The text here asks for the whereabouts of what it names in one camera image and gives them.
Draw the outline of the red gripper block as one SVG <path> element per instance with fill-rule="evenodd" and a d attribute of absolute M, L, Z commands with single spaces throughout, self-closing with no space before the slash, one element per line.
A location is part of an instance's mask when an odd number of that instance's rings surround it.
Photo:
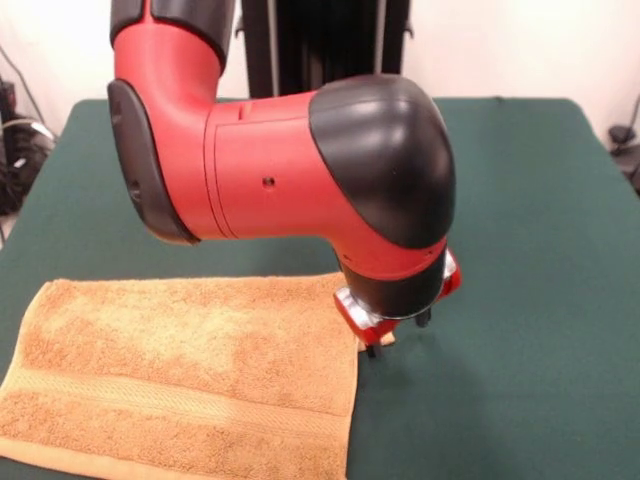
<path fill-rule="evenodd" d="M 369 360 L 383 355 L 383 338 L 404 321 L 425 328 L 433 305 L 455 292 L 462 282 L 453 252 L 444 248 L 424 270 L 406 278 L 378 280 L 342 265 L 346 285 L 333 297 L 347 325 L 365 347 Z"/>

